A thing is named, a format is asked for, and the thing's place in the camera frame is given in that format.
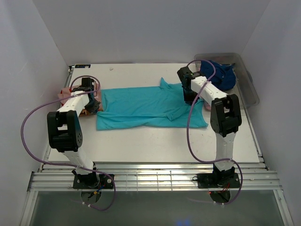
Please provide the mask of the teal t-shirt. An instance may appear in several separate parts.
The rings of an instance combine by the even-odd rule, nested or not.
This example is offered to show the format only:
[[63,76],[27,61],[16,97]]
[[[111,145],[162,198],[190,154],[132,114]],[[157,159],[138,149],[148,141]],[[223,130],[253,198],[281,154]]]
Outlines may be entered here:
[[103,111],[97,113],[96,129],[134,127],[206,128],[203,102],[191,107],[183,99],[180,83],[160,80],[159,86],[102,90]]

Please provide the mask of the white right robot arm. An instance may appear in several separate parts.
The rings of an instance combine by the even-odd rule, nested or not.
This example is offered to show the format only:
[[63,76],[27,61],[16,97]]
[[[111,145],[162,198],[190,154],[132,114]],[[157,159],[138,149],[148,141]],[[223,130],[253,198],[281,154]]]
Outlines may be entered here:
[[236,133],[242,124],[239,98],[226,94],[188,66],[177,71],[182,84],[185,103],[194,106],[202,98],[211,107],[210,125],[216,135],[216,158],[211,161],[211,173],[199,173],[194,178],[199,188],[240,186],[233,162],[233,146]]

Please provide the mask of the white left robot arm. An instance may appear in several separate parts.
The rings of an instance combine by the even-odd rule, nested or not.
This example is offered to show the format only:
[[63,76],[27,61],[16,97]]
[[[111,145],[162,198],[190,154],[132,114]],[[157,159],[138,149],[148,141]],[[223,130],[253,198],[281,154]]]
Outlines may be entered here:
[[55,112],[47,114],[48,140],[51,148],[68,158],[75,166],[77,180],[93,187],[98,183],[95,164],[81,150],[83,135],[79,115],[83,110],[89,114],[99,111],[101,102],[96,99],[100,85],[93,76],[81,76],[81,85],[71,88],[70,98]]

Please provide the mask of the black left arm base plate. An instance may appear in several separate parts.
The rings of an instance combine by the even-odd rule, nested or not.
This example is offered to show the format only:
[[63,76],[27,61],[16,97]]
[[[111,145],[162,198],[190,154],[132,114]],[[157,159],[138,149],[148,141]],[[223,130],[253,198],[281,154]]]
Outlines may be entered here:
[[73,189],[113,189],[114,185],[112,180],[114,179],[114,174],[110,174],[109,178],[104,174],[89,173],[85,175],[75,175],[73,181]]

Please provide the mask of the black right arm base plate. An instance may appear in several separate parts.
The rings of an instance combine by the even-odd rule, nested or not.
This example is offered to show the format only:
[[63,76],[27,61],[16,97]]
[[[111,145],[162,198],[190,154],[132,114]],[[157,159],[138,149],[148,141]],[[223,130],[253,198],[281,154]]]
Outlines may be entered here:
[[240,181],[237,173],[226,178],[217,178],[213,173],[199,173],[192,178],[198,188],[239,188]]

